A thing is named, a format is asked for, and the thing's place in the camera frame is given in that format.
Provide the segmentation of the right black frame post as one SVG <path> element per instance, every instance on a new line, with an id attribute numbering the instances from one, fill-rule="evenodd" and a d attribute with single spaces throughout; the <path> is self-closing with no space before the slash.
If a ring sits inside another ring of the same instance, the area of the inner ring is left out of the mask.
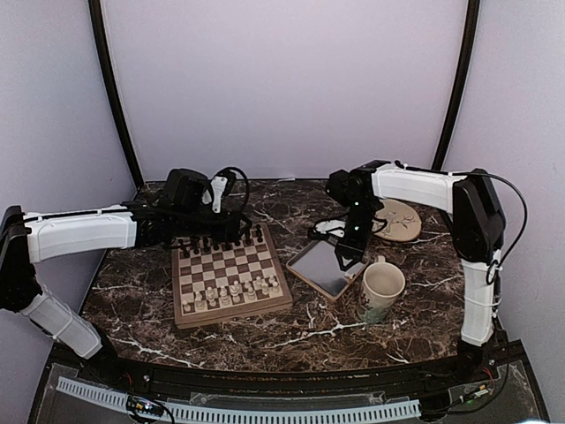
<path id="1" fill-rule="evenodd" d="M 467 76 L 471 64 L 471 56 L 478 26 L 480 4 L 481 2 L 479 0 L 469 0 L 467 2 L 461 47 L 456 65 L 456 73 L 448 101 L 444 123 L 441 129 L 440 138 L 438 140 L 432 161 L 432 170 L 442 170 L 448 155 L 448 150 L 456 127 L 456 120 L 463 100 L 463 92 L 466 86 Z"/>

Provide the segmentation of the white bishop chess piece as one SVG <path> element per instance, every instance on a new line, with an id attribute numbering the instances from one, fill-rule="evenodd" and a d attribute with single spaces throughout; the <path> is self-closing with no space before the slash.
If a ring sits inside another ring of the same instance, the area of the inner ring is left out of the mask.
<path id="1" fill-rule="evenodd" d="M 229 307 L 231 305 L 230 294 L 226 287 L 220 289 L 220 303 L 222 307 Z"/>

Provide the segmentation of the black frame post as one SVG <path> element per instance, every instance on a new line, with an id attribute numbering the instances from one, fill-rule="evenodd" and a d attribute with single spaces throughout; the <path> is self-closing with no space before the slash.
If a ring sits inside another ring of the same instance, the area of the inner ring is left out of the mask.
<path id="1" fill-rule="evenodd" d="M 110 57 L 109 42 L 102 13 L 102 2 L 100 0 L 88 0 L 87 3 L 94 43 L 111 115 L 132 182 L 137 189 L 140 189 L 145 184 L 145 181 L 134 152 L 132 138 L 126 124 L 124 110 L 117 89 L 117 81 Z"/>
<path id="2" fill-rule="evenodd" d="M 456 65 L 456 73 L 448 101 L 444 123 L 441 129 L 440 138 L 438 140 L 432 161 L 432 170 L 442 170 L 448 155 L 448 150 L 456 127 L 456 120 L 463 100 L 463 92 L 466 86 L 467 76 L 471 64 L 471 56 L 478 26 L 480 4 L 481 2 L 479 0 L 469 0 L 467 2 L 461 47 Z"/>

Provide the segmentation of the left black frame post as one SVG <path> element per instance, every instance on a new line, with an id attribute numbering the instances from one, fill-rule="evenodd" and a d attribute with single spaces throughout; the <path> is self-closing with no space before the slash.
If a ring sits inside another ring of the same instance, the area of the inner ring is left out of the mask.
<path id="1" fill-rule="evenodd" d="M 102 13 L 102 2 L 100 0 L 88 0 L 87 3 L 94 43 L 111 115 L 132 182 L 137 189 L 140 189 L 145 184 L 145 181 L 134 152 L 132 138 L 126 124 L 124 110 L 117 89 L 117 81 L 110 57 L 109 42 Z"/>

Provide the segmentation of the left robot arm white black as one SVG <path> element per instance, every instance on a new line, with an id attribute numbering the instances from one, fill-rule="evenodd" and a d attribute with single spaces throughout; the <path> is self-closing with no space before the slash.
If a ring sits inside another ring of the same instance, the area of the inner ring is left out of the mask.
<path id="1" fill-rule="evenodd" d="M 124 379 L 124 364 L 110 354 L 111 343 L 40 283 L 37 264 L 108 249 L 176 248 L 178 239 L 197 236 L 235 243 L 251 226 L 242 211 L 214 211 L 208 205 L 165 208 L 131 201 L 49 214 L 11 206 L 1 223 L 1 308 L 27 317 L 77 356 L 90 360 L 91 372 L 103 383 L 116 385 Z"/>

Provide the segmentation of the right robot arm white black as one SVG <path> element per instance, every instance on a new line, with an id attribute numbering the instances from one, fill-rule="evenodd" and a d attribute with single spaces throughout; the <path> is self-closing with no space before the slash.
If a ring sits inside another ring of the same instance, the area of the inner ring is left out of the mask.
<path id="1" fill-rule="evenodd" d="M 336 239 L 335 256 L 341 270 L 363 259 L 373 220 L 385 199 L 417 203 L 447 214 L 453 246 L 463 265 L 461 339 L 468 345 L 481 346 L 491 338 L 500 300 L 506 218 L 485 170 L 424 170 L 398 161 L 373 160 L 351 171 L 333 172 L 325 192 L 347 211 L 319 220 L 308 236 Z"/>

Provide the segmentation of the metal tray wood rim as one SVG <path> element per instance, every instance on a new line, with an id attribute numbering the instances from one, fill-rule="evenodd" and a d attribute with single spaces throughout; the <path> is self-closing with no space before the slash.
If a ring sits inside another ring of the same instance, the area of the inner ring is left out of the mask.
<path id="1" fill-rule="evenodd" d="M 331 300 L 339 299 L 350 285 L 363 274 L 367 263 L 357 263 L 351 269 L 339 268 L 335 246 L 325 241 L 312 241 L 286 263 L 287 270 L 314 290 Z M 354 274 L 350 280 L 345 275 Z"/>

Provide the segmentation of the dark chess piece far left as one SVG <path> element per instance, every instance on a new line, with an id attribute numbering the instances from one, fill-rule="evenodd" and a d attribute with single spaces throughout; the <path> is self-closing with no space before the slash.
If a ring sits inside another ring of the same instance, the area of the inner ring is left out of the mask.
<path id="1" fill-rule="evenodd" d="M 177 248 L 182 252 L 181 256 L 183 259 L 190 257 L 190 250 L 186 247 L 186 244 L 182 239 L 178 241 Z"/>

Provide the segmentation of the white chess piece tall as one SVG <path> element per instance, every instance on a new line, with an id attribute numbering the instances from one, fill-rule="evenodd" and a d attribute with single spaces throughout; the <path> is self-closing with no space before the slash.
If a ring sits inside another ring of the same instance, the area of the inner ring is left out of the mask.
<path id="1" fill-rule="evenodd" d="M 230 285 L 230 295 L 232 297 L 232 303 L 233 304 L 238 304 L 240 302 L 241 293 L 242 293 L 241 284 L 238 282 L 238 280 L 235 280 Z"/>

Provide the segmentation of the wooden chess board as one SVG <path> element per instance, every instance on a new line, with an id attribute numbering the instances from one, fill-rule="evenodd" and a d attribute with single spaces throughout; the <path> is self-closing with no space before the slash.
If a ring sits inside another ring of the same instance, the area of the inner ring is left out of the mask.
<path id="1" fill-rule="evenodd" d="M 231 244 L 229 251 L 224 250 L 224 245 L 219 249 L 212 247 L 203 248 L 200 238 L 200 253 L 192 252 L 188 238 L 179 238 L 172 249 L 173 271 L 173 308 L 175 325 L 178 329 L 189 329 L 206 326 L 232 318 L 249 317 L 258 314 L 267 314 L 292 306 L 293 300 L 283 273 L 282 265 L 278 259 L 274 242 L 265 223 L 259 223 L 262 237 L 258 238 L 255 227 L 251 230 L 252 241 L 245 243 L 245 236 L 241 239 L 240 246 Z M 190 250 L 190 257 L 183 259 L 182 252 L 177 248 L 178 241 L 182 239 Z M 266 278 L 275 276 L 280 284 L 280 292 L 273 296 L 261 293 L 261 288 L 255 283 L 257 276 Z M 229 307 L 222 307 L 220 303 L 220 289 L 226 287 L 230 294 L 230 285 L 235 281 L 241 284 L 241 300 L 238 304 L 232 303 Z M 255 290 L 256 300 L 247 302 L 244 282 L 250 281 Z M 206 297 L 208 287 L 217 290 L 217 308 L 209 309 Z M 199 293 L 206 301 L 203 311 L 196 311 L 194 300 Z M 182 301 L 192 304 L 192 311 L 185 314 Z"/>

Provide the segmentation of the black front rail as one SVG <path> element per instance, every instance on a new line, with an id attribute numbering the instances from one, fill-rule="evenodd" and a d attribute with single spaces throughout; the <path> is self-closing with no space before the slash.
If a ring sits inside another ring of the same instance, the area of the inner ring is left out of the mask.
<path id="1" fill-rule="evenodd" d="M 369 340 L 354 334 L 303 335 L 280 343 L 237 341 L 229 335 L 165 338 L 147 344 L 112 338 L 127 373 L 122 386 L 164 397 L 203 390 L 229 395 L 299 396 L 363 390 L 429 398 L 458 385 L 499 388 L 518 342 L 499 340 L 482 360 L 463 367 L 454 344 L 418 337 Z"/>

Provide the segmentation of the beige decorated ceramic plate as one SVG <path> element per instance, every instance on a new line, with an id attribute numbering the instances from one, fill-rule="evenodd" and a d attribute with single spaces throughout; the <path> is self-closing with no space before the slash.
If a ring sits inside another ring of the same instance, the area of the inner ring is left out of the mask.
<path id="1" fill-rule="evenodd" d="M 414 208 L 393 199 L 383 199 L 381 203 L 384 208 L 373 219 L 374 235 L 395 242 L 409 242 L 420 235 L 422 222 Z"/>

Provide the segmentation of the ceramic mug shell print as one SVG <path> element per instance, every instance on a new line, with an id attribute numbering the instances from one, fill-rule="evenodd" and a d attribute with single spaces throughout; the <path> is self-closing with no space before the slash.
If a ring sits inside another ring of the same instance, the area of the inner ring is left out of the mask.
<path id="1" fill-rule="evenodd" d="M 403 293 L 405 284 L 404 273 L 379 255 L 363 274 L 356 305 L 357 318 L 369 324 L 382 322 Z"/>

